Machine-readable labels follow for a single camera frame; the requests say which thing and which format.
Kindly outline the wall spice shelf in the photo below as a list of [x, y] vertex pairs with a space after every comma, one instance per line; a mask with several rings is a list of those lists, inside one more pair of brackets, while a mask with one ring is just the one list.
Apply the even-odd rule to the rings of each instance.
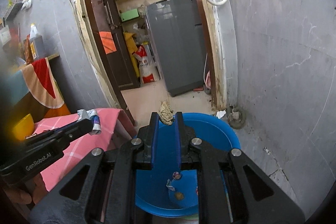
[[13, 20], [17, 13], [27, 7], [30, 0], [7, 0], [7, 9], [2, 18], [3, 21]]

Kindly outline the white red rice sack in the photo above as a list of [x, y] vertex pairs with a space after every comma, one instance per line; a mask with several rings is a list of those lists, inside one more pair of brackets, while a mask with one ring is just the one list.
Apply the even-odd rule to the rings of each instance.
[[140, 45], [133, 56], [139, 63], [139, 77], [142, 84], [159, 81], [159, 74], [154, 61], [147, 55], [144, 45]]

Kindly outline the pink checked tablecloth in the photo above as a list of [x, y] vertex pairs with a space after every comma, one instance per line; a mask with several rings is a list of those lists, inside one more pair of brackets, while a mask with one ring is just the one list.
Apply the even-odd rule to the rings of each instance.
[[99, 108], [96, 111], [101, 132], [97, 135], [86, 134], [72, 141], [61, 159], [41, 171], [48, 191], [94, 148], [104, 151], [116, 149], [137, 135], [134, 125], [122, 109]]

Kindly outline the green storage box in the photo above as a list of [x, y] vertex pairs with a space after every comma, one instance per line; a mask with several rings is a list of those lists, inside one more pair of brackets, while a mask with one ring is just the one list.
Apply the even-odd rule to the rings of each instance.
[[128, 10], [120, 14], [120, 18], [122, 22], [127, 22], [129, 20], [132, 20], [138, 17], [139, 17], [138, 9]]

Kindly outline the brown paper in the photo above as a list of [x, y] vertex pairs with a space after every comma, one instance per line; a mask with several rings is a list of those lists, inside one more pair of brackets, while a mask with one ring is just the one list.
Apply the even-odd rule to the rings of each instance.
[[159, 119], [165, 125], [172, 125], [174, 121], [173, 109], [167, 101], [163, 101], [159, 107]]

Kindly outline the silver blue wrapper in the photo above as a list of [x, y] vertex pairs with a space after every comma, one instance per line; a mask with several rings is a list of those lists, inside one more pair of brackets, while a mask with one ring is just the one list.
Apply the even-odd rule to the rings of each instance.
[[101, 134], [101, 123], [98, 112], [95, 109], [84, 110], [80, 109], [77, 111], [78, 121], [83, 119], [89, 119], [92, 123], [92, 130], [89, 132], [90, 135], [99, 135]]

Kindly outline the yellow plastic bowl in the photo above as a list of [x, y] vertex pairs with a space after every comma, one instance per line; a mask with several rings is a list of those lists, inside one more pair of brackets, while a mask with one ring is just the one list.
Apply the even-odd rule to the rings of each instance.
[[12, 133], [17, 140], [25, 140], [34, 133], [34, 120], [31, 114], [27, 114], [13, 127]]

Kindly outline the large oil jug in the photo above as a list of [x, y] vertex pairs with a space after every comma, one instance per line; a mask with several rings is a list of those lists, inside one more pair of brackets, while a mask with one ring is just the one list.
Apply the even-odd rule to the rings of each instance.
[[43, 59], [46, 57], [45, 45], [43, 43], [43, 37], [37, 29], [37, 26], [32, 23], [30, 25], [30, 48], [34, 61]]

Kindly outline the blue plastic bucket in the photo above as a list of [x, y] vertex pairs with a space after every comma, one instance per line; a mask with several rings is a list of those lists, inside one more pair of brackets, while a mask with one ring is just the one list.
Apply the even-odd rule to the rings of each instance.
[[[178, 122], [183, 121], [186, 129], [195, 137], [210, 143], [214, 148], [230, 151], [240, 148], [240, 142], [233, 129], [224, 121], [202, 113], [175, 115], [175, 121], [168, 126], [159, 122], [156, 129], [155, 157], [151, 170], [138, 170], [136, 175], [135, 204], [140, 209], [160, 217], [188, 217], [198, 213], [197, 172], [181, 170], [179, 152]], [[174, 172], [180, 172], [180, 190], [184, 199], [169, 198], [166, 182]]]

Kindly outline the blue brown striped cloth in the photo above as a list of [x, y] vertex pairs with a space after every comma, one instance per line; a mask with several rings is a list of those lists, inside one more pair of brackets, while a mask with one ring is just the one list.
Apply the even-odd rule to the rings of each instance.
[[45, 118], [69, 115], [47, 58], [14, 71], [1, 60], [1, 131], [12, 128], [30, 114], [34, 123]]

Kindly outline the dark wooden door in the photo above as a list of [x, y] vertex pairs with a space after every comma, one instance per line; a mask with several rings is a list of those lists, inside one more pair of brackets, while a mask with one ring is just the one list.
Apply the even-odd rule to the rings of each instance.
[[91, 0], [105, 55], [120, 90], [139, 88], [131, 62], [116, 0]]

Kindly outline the grey refrigerator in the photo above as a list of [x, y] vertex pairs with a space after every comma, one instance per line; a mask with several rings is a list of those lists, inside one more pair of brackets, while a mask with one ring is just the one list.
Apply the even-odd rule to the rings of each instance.
[[146, 7], [151, 43], [168, 93], [204, 84], [205, 37], [197, 0], [163, 0]]

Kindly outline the trash in bucket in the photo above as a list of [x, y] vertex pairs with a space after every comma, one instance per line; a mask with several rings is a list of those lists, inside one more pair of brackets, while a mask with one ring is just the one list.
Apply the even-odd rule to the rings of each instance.
[[181, 201], [185, 197], [180, 190], [181, 179], [182, 174], [180, 172], [174, 172], [172, 177], [167, 179], [166, 188], [168, 189], [168, 195], [171, 200]]

